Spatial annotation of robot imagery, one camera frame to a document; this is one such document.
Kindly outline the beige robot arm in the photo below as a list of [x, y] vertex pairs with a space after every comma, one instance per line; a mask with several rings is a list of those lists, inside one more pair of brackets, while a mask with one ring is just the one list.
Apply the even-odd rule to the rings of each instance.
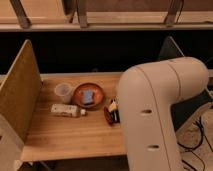
[[200, 94], [209, 73], [180, 57], [133, 66], [117, 84], [120, 123], [130, 171], [184, 171], [171, 106]]

